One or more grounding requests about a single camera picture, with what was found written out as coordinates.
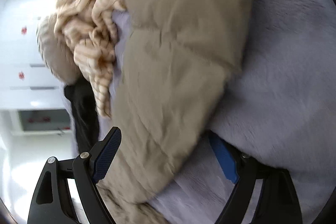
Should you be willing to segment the beige quilted puffer coat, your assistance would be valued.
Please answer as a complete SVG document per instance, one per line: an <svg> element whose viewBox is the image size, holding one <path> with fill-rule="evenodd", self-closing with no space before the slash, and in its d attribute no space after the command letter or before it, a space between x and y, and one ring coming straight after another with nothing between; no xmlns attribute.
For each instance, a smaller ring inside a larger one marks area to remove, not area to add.
<svg viewBox="0 0 336 224"><path fill-rule="evenodd" d="M148 201L197 145L224 87L242 65L252 0L124 0L110 118L121 145L98 189L117 223L165 223ZM54 13L38 30L39 52L65 84L84 77L54 34Z"/></svg>

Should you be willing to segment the lavender plush bed blanket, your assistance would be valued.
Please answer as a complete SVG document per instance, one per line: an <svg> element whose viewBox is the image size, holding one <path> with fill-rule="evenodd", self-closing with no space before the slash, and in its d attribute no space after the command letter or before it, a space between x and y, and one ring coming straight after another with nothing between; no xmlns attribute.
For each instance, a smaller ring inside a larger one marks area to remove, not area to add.
<svg viewBox="0 0 336 224"><path fill-rule="evenodd" d="M165 223L215 223L234 188L207 132L259 162L288 170L303 223L335 189L335 4L252 0L241 69L224 87L192 153L148 204Z"/></svg>

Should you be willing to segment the black garment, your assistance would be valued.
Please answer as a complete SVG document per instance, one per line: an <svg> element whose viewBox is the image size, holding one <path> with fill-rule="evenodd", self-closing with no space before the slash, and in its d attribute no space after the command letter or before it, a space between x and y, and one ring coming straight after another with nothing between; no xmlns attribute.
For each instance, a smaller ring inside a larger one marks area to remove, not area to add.
<svg viewBox="0 0 336 224"><path fill-rule="evenodd" d="M100 133L91 84L82 77L73 85L65 86L64 95L71 103L77 152L79 154L89 152L98 142Z"/></svg>

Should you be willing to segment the cream striped fuzzy garment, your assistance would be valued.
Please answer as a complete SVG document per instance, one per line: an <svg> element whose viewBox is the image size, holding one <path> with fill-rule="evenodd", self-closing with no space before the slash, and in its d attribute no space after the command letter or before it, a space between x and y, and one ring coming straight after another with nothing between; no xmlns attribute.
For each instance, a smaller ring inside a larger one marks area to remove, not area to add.
<svg viewBox="0 0 336 224"><path fill-rule="evenodd" d="M126 11L124 0L56 0L54 34L66 43L75 64L90 82L102 117L110 116L109 86L118 43L114 10Z"/></svg>

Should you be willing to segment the wall shelf with red decorations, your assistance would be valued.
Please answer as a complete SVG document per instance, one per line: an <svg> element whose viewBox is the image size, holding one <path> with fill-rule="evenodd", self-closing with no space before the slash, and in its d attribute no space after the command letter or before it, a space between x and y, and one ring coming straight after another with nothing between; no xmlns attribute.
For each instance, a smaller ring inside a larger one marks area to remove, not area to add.
<svg viewBox="0 0 336 224"><path fill-rule="evenodd" d="M11 133L16 136L71 134L71 120L65 109L10 111Z"/></svg>

